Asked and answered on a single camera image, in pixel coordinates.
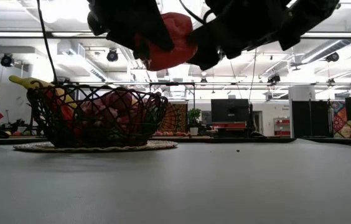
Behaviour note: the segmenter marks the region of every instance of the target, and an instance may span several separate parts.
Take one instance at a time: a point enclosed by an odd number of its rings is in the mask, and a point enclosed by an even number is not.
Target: ceiling
[[[54,31],[81,31],[89,30],[88,24],[85,22],[85,15],[88,13],[87,0],[53,0],[60,4],[52,6],[47,1],[42,0],[43,15],[46,19],[46,29]],[[351,0],[341,0],[340,9],[336,10],[333,15],[311,31],[322,32],[351,32]],[[175,0],[157,0],[159,8],[163,13],[167,11],[175,11],[186,13]],[[201,0],[184,0],[191,11],[201,16],[208,10],[208,7]],[[40,31],[40,23],[37,14],[37,5],[34,0],[0,0],[0,31]],[[201,71],[198,66],[188,65],[184,69],[185,75],[181,76],[183,82],[195,81],[199,82],[205,74],[208,82],[267,82],[268,77],[279,74],[281,82],[326,82],[329,78],[335,78],[336,82],[351,82],[351,43],[337,43],[338,40],[302,40],[293,48],[282,51],[278,43],[272,43],[261,46],[250,52],[243,52],[242,55],[233,60],[224,59],[218,65],[207,71]],[[85,58],[99,71],[104,73],[110,80],[121,80],[128,82],[133,80],[133,68],[140,67],[141,62],[134,62],[130,58],[130,51],[113,42],[105,39],[69,39],[69,40],[49,40],[51,53],[54,55],[57,68],[73,80],[83,80],[84,82],[97,82],[95,77],[89,78],[90,74],[83,69],[78,68],[80,64],[70,63],[68,55],[62,54],[59,46],[70,44],[74,49],[82,46],[85,50]],[[0,46],[31,46],[39,52],[41,57],[45,59],[45,47],[42,39],[0,39]],[[109,62],[106,54],[109,49],[116,49],[119,53],[117,62]],[[300,63],[302,59],[309,56],[322,54],[331,54],[337,52],[340,59],[337,62],[326,62],[321,60],[313,60],[307,65],[291,66],[293,63]],[[148,75],[148,79],[168,80],[174,78],[172,70],[160,71],[155,75]],[[201,86],[209,91],[214,86]],[[228,89],[234,87],[216,86],[221,93],[228,93]],[[262,87],[255,86],[253,89],[257,91]],[[339,92],[346,91],[351,87],[338,88]]]

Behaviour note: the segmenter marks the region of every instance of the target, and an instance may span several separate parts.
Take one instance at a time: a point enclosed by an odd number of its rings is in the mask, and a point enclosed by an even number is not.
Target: table
[[[0,146],[3,223],[351,224],[351,146],[298,139],[108,154]]]

